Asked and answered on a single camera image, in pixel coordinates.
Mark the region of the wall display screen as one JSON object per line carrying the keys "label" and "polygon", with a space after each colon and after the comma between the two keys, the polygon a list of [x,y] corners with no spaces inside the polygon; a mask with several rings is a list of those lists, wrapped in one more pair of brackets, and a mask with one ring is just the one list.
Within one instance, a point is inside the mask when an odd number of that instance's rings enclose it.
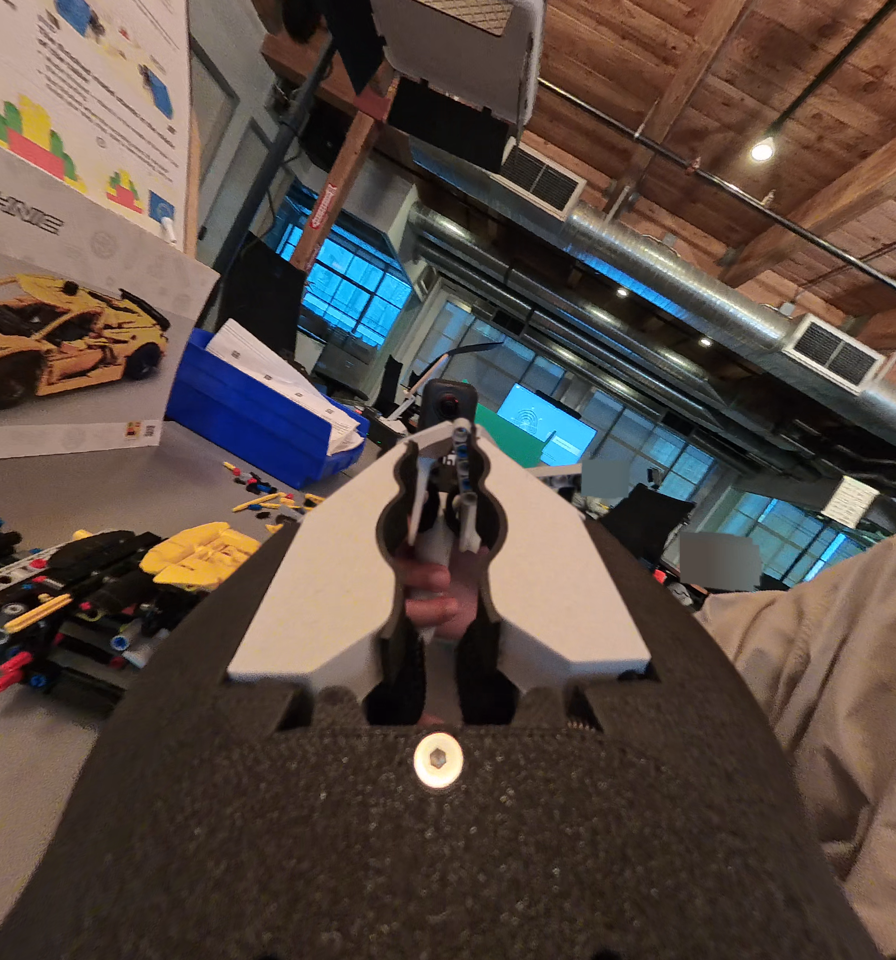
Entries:
{"label": "wall display screen", "polygon": [[540,466],[572,466],[578,463],[597,433],[578,414],[524,385],[514,385],[510,389],[498,415],[542,443]]}

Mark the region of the black partition panel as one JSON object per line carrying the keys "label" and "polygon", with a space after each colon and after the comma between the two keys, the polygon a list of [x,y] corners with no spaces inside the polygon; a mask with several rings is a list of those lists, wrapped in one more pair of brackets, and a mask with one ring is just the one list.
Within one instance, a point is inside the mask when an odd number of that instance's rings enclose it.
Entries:
{"label": "black partition panel", "polygon": [[598,522],[635,560],[655,570],[672,536],[689,521],[694,508],[693,501],[639,483]]}

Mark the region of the silver ventilation duct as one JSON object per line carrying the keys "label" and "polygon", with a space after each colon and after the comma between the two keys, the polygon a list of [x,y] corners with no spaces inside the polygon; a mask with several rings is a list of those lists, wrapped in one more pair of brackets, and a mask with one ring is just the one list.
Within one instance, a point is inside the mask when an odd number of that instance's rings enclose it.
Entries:
{"label": "silver ventilation duct", "polygon": [[547,343],[573,352],[640,390],[691,424],[727,438],[778,472],[796,462],[861,465],[896,471],[896,387],[852,393],[782,351],[789,333],[781,318],[699,270],[617,247],[608,233],[607,262],[595,257],[598,278],[615,282],[649,313],[674,320],[755,374],[728,381],[673,347],[637,330],[610,306],[556,288],[480,244],[475,235],[417,202],[408,225],[419,256],[470,287]]}

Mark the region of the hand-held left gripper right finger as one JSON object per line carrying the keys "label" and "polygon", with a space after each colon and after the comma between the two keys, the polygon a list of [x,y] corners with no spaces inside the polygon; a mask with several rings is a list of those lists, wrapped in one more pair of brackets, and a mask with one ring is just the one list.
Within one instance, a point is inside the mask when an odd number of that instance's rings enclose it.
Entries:
{"label": "hand-held left gripper right finger", "polygon": [[580,513],[480,426],[470,476],[502,675],[526,693],[643,674],[646,642]]}

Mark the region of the person's right hand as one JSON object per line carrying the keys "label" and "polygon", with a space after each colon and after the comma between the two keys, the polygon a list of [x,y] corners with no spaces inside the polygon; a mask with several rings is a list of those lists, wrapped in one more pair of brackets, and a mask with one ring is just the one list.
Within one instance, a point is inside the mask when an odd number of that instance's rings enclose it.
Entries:
{"label": "person's right hand", "polygon": [[478,614],[479,583],[487,569],[489,549],[477,553],[453,550],[447,566],[422,561],[404,544],[395,556],[395,569],[405,594],[408,620],[419,631],[430,631],[440,642],[459,642]]}

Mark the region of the black monitor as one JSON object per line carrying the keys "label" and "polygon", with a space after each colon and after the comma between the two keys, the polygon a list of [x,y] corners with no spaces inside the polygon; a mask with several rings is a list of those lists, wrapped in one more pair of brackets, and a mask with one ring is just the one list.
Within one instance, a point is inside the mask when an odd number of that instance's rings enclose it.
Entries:
{"label": "black monitor", "polygon": [[249,233],[220,291],[217,327],[236,321],[275,354],[296,351],[307,274]]}

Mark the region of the blue plastic bin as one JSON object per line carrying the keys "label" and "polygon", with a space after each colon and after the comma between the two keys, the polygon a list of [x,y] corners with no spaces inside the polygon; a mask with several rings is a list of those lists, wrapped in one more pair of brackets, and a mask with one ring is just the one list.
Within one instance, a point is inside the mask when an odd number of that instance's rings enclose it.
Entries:
{"label": "blue plastic bin", "polygon": [[304,488],[358,461],[368,420],[356,425],[352,449],[329,453],[330,427],[316,414],[209,352],[213,334],[195,329],[177,369],[166,418],[271,474]]}

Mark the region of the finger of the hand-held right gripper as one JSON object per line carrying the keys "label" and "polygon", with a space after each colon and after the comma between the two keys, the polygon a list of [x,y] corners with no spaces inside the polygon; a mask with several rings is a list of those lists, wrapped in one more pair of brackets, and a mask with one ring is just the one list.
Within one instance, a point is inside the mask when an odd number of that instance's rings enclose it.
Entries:
{"label": "finger of the hand-held right gripper", "polygon": [[420,532],[422,511],[428,498],[430,474],[436,462],[454,452],[455,442],[463,439],[463,422],[440,422],[419,430],[410,439],[417,447],[417,476],[413,506],[409,517],[407,543],[415,546]]}

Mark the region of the round wooden board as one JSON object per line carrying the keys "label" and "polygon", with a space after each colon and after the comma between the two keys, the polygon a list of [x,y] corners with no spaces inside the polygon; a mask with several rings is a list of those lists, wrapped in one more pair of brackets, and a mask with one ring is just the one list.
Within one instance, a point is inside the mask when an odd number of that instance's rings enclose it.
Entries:
{"label": "round wooden board", "polygon": [[199,230],[199,190],[200,190],[201,141],[197,118],[190,115],[190,149],[187,172],[187,199],[184,217],[183,251],[189,258],[196,259],[197,234]]}

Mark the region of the yellow black brick car chassis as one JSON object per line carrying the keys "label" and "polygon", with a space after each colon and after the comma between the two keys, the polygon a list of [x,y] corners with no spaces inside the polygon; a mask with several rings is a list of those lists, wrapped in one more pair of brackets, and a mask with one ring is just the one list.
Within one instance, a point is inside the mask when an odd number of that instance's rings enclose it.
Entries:
{"label": "yellow black brick car chassis", "polygon": [[0,532],[0,694],[77,687],[115,704],[260,543],[224,521],[162,537],[76,531],[24,551]]}

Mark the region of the grey desk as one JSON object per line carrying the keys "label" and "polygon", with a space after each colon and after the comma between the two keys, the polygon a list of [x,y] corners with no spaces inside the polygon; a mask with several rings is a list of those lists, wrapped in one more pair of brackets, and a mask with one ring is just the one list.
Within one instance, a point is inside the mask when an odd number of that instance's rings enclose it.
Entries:
{"label": "grey desk", "polygon": [[[156,447],[0,460],[0,518],[30,548],[54,546],[78,529],[166,537],[223,520],[266,539],[261,522],[233,512],[247,496],[224,462],[287,486],[169,422]],[[76,694],[0,694],[0,922],[38,865],[102,722],[103,709]]]}

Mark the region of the white hanging heater unit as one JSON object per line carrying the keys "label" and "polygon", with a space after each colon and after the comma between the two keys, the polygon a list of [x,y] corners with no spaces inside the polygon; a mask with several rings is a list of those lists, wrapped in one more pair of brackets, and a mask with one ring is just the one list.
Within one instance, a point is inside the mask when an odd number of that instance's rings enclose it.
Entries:
{"label": "white hanging heater unit", "polygon": [[533,113],[546,2],[375,1],[400,79],[386,122],[498,174]]}

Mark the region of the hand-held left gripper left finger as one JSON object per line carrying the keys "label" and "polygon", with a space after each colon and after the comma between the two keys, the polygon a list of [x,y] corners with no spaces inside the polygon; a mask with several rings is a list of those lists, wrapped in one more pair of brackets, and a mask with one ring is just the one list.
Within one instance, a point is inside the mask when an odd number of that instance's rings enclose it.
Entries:
{"label": "hand-held left gripper left finger", "polygon": [[412,501],[418,447],[397,444],[329,495],[303,521],[227,670],[238,683],[274,680],[358,701],[383,675],[379,637],[396,611],[396,573],[379,533]]}

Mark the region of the grey brick beam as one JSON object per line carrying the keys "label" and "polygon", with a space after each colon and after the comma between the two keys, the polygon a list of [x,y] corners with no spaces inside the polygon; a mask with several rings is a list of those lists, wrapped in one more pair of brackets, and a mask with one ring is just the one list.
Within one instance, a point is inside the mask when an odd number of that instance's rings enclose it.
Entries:
{"label": "grey brick beam", "polygon": [[457,523],[457,547],[462,553],[477,554],[481,539],[477,530],[478,495],[470,474],[469,445],[472,427],[459,420],[454,426],[452,441],[457,494],[452,501]]}

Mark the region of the pile of small brick parts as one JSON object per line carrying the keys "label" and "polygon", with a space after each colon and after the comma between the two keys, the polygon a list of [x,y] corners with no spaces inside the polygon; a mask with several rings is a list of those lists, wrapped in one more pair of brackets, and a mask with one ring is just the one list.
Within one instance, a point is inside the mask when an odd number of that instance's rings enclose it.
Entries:
{"label": "pile of small brick parts", "polygon": [[240,503],[231,512],[253,514],[263,522],[267,532],[274,534],[284,526],[300,524],[308,513],[325,500],[311,493],[278,491]]}

